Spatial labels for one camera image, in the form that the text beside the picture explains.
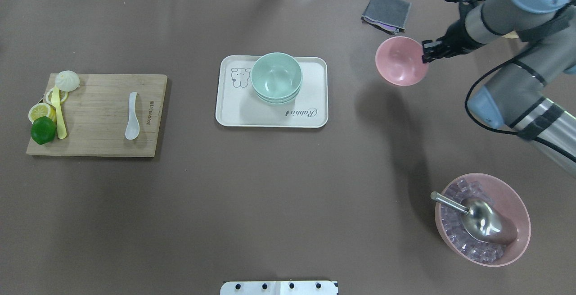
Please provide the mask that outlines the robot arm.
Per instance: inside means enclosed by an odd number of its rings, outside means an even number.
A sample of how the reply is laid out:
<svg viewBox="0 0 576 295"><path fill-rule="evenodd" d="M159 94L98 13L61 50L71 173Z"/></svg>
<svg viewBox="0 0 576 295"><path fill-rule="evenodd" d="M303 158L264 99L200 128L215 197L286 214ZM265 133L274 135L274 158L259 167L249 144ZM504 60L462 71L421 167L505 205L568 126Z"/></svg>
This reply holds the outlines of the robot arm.
<svg viewBox="0 0 576 295"><path fill-rule="evenodd" d="M444 36L423 41L423 63L468 54L516 32L526 43L518 55L470 88L465 110L479 126L518 136L575 174L575 117L543 89L559 75L575 74L575 0L446 0L459 4L459 20Z"/></svg>

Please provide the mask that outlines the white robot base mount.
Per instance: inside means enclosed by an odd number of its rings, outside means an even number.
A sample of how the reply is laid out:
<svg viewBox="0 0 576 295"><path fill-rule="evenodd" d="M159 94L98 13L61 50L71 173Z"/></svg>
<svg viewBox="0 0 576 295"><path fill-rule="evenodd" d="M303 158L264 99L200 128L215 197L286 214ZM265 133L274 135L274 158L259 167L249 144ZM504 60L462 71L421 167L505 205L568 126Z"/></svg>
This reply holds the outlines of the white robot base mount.
<svg viewBox="0 0 576 295"><path fill-rule="evenodd" d="M220 287L220 295L338 295L337 281L229 281Z"/></svg>

